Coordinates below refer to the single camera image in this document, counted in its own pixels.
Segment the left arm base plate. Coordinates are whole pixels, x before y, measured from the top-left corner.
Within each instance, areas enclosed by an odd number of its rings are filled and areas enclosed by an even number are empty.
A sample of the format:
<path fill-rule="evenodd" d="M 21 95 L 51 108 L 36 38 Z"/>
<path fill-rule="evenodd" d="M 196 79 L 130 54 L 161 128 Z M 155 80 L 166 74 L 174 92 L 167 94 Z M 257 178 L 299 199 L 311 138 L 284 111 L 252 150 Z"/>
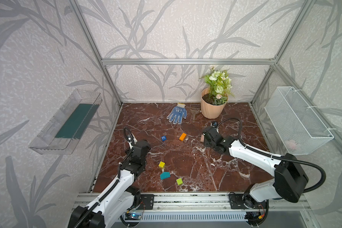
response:
<path fill-rule="evenodd" d="M 154 194 L 141 194 L 139 197 L 138 210 L 152 210 L 154 208 Z"/>

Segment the green cube block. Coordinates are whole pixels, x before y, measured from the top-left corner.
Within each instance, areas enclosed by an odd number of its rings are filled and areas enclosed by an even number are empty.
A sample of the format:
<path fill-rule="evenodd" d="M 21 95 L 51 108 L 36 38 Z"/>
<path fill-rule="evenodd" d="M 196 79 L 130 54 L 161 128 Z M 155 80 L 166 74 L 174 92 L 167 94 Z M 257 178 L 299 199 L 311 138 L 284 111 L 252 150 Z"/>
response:
<path fill-rule="evenodd" d="M 182 178 L 178 178 L 176 182 L 179 186 L 183 184 Z"/>

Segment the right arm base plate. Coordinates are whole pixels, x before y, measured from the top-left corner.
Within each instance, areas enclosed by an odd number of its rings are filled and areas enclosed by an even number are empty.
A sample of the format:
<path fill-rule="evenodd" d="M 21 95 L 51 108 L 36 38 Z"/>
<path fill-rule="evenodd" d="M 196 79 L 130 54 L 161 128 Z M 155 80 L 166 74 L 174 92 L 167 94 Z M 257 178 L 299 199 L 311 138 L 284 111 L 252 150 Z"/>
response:
<path fill-rule="evenodd" d="M 228 194 L 228 199 L 231 209 L 269 209 L 269 201 L 265 200 L 262 202 L 257 202 L 251 196 L 244 193 L 234 193 L 230 192 Z"/>

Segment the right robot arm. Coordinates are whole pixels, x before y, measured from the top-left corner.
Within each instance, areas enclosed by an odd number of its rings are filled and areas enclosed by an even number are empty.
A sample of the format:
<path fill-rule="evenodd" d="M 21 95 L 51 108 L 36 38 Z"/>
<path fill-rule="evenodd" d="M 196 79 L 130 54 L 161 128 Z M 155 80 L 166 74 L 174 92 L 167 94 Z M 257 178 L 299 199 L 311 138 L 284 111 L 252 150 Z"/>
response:
<path fill-rule="evenodd" d="M 271 199 L 297 203 L 302 194 L 314 191 L 325 183 L 326 172 L 319 165 L 298 160 L 292 154 L 272 154 L 244 143 L 241 139 L 242 121 L 238 118 L 236 121 L 239 123 L 236 137 L 222 136 L 219 125 L 213 124 L 203 130 L 203 144 L 220 154 L 247 161 L 272 176 L 272 179 L 252 184 L 246 189 L 241 200 L 247 208 L 253 209 Z M 317 169 L 321 174 L 319 181 L 311 187 L 307 187 L 309 178 L 304 165 Z"/>

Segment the orange wood block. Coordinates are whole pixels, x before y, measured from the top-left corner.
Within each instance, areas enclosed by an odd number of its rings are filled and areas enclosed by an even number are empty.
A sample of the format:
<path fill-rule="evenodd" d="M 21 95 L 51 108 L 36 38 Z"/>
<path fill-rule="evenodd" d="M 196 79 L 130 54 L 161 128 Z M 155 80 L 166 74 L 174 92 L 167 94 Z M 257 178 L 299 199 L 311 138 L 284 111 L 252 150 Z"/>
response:
<path fill-rule="evenodd" d="M 180 141 L 184 141 L 186 138 L 187 134 L 186 133 L 182 133 L 181 136 L 179 137 Z"/>

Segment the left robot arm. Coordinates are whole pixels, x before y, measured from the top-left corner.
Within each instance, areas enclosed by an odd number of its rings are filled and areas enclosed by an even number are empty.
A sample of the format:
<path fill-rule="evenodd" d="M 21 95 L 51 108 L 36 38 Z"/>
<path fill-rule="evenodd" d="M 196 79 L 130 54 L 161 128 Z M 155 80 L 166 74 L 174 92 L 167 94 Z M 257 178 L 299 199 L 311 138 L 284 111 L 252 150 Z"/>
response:
<path fill-rule="evenodd" d="M 117 175 L 94 200 L 74 209 L 69 228 L 110 228 L 125 212 L 141 204 L 140 189 L 133 183 L 145 170 L 151 146 L 146 140 L 136 140 L 127 127 L 123 128 L 123 134 L 129 149 L 119 163 Z"/>

